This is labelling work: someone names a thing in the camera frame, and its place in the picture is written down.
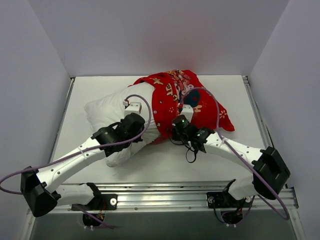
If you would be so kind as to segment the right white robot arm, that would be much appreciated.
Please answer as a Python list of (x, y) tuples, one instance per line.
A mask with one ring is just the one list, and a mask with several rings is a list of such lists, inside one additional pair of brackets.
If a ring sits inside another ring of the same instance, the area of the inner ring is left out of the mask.
[(184, 115), (172, 121), (172, 137), (195, 153), (216, 155), (252, 172), (252, 176), (233, 179), (225, 188), (222, 200), (230, 207), (251, 196), (275, 200), (291, 175), (277, 149), (271, 146), (266, 149), (251, 147), (209, 128), (197, 128)]

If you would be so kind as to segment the white pillow insert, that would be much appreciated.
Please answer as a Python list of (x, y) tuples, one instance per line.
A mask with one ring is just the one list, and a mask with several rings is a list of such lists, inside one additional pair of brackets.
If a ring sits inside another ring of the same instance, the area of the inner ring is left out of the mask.
[[(101, 99), (91, 101), (84, 106), (87, 120), (94, 132), (102, 127), (107, 127), (112, 123), (119, 122), (125, 116), (124, 99), (129, 95), (139, 95), (143, 97), (150, 106), (152, 106), (152, 96), (154, 87), (146, 82), (132, 85), (107, 95)], [(140, 151), (146, 145), (154, 142), (160, 137), (160, 132), (152, 118), (146, 132), (142, 135), (142, 141), (131, 143), (129, 147), (120, 152), (108, 156), (105, 161), (108, 167), (116, 167)]]

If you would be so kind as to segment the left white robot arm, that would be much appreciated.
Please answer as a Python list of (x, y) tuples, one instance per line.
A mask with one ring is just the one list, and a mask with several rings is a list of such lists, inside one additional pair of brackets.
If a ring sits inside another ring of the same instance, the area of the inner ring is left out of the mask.
[(51, 166), (32, 169), (21, 175), (20, 190), (34, 217), (42, 217), (57, 206), (76, 205), (85, 210), (103, 208), (104, 197), (92, 182), (68, 185), (64, 182), (88, 167), (110, 155), (128, 148), (131, 142), (139, 142), (145, 120), (136, 113), (130, 113), (109, 126), (102, 127), (84, 143)]

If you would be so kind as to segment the right side aluminium rail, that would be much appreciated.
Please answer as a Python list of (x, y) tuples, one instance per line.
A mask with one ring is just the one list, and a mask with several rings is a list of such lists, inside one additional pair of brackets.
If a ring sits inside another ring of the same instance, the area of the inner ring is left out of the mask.
[(271, 138), (270, 132), (268, 130), (268, 127), (267, 127), (265, 121), (263, 120), (263, 117), (261, 115), (259, 107), (254, 99), (253, 92), (252, 92), (250, 82), (249, 82), (249, 77), (247, 75), (243, 75), (242, 80), (243, 80), (243, 83), (244, 83), (244, 86), (245, 86), (245, 89), (246, 89), (246, 92), (247, 92), (247, 95), (248, 95), (248, 98), (249, 98), (249, 101), (251, 104), (251, 108), (253, 110), (253, 114), (254, 114), (256, 122), (257, 122), (257, 126), (259, 129), (263, 144), (265, 147), (270, 146), (270, 147), (274, 148), (275, 146), (274, 146), (273, 140)]

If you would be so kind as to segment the red printed pillowcase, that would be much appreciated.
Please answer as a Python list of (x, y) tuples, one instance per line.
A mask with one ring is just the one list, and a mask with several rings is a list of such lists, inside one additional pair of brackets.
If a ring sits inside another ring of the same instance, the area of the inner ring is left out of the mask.
[(152, 141), (158, 144), (172, 135), (172, 120), (177, 117), (183, 105), (193, 109), (191, 123), (197, 128), (235, 131), (227, 110), (204, 89), (197, 75), (190, 70), (171, 70), (155, 73), (137, 79), (133, 84), (148, 83), (154, 87), (152, 110), (160, 136)]

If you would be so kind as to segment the aluminium front rail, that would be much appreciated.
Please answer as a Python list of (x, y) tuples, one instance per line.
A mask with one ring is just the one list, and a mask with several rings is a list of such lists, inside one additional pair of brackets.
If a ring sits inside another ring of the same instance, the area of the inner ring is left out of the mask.
[[(116, 213), (130, 212), (208, 212), (236, 208), (209, 208), (207, 192), (223, 192), (226, 181), (162, 183), (95, 183), (102, 194), (117, 194)], [(52, 211), (71, 210), (71, 205), (56, 206)]]

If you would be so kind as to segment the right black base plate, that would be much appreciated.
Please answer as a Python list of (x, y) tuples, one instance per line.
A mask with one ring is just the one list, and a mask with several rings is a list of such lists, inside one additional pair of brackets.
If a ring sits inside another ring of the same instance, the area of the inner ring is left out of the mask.
[(233, 198), (228, 192), (214, 191), (207, 192), (207, 205), (209, 208), (227, 209), (238, 208), (241, 201)]

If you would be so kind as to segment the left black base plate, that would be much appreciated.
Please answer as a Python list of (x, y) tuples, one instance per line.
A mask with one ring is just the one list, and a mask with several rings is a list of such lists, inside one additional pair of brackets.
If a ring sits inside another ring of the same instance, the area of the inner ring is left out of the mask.
[(80, 211), (78, 207), (85, 211), (113, 211), (117, 209), (118, 195), (115, 193), (92, 193), (81, 195), (71, 205), (72, 211)]

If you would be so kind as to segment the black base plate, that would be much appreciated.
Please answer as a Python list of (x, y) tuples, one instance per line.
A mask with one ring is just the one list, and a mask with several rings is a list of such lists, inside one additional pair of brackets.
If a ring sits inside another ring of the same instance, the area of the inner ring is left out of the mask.
[(113, 211), (117, 209), (118, 195), (115, 193), (92, 193), (81, 195), (71, 205), (72, 211), (80, 211), (78, 207), (85, 211)]
[(238, 208), (241, 201), (233, 198), (228, 192), (214, 191), (207, 192), (207, 205), (209, 208), (227, 209)]

